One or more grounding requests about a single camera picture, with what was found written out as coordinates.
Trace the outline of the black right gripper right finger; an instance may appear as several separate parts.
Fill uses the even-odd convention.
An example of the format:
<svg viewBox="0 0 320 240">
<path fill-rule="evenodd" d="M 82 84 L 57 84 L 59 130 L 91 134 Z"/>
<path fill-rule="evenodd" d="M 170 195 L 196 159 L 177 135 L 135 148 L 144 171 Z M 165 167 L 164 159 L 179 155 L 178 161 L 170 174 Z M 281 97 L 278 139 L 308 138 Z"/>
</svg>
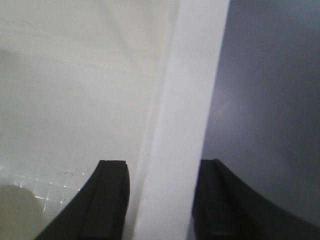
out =
<svg viewBox="0 0 320 240">
<path fill-rule="evenodd" d="M 218 159 L 200 161 L 192 207 L 198 240 L 318 240 L 320 228 L 272 203 Z"/>
</svg>

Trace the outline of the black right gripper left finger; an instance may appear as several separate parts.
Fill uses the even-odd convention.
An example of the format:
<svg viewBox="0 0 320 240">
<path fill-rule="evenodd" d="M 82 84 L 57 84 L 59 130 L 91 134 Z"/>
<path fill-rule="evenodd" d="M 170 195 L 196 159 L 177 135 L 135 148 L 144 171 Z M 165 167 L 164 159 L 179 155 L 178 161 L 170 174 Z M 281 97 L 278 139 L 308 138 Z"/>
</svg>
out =
<svg viewBox="0 0 320 240">
<path fill-rule="evenodd" d="M 76 196 L 38 240 L 120 240 L 130 197 L 123 160 L 101 160 Z"/>
</svg>

